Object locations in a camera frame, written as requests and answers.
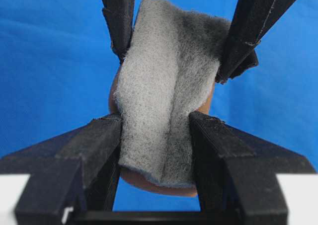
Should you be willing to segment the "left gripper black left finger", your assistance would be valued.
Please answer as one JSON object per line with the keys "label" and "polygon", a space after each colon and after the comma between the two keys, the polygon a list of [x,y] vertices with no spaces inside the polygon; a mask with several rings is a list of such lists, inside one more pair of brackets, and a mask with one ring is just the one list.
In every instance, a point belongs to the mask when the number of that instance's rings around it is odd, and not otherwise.
{"label": "left gripper black left finger", "polygon": [[64,225],[72,212],[112,211],[121,118],[110,114],[0,160],[0,222]]}

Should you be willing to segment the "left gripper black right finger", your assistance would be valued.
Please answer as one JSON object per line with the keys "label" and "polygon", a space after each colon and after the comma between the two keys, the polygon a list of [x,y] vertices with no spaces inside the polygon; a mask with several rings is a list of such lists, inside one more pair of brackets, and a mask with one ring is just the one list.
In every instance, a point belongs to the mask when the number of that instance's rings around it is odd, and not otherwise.
{"label": "left gripper black right finger", "polygon": [[216,117],[189,114],[200,208],[216,224],[285,225],[290,210],[277,174],[301,179],[316,170],[301,154],[233,128]]}

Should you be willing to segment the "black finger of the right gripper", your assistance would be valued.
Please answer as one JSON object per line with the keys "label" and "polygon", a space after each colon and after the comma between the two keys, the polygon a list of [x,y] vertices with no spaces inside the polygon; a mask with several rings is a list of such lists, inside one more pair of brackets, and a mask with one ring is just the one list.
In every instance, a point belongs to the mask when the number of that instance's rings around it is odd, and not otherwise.
{"label": "black finger of the right gripper", "polygon": [[135,0],[102,0],[102,13],[111,39],[111,49],[123,63],[132,37]]}
{"label": "black finger of the right gripper", "polygon": [[258,65],[255,47],[296,0],[238,0],[216,82],[225,83]]}

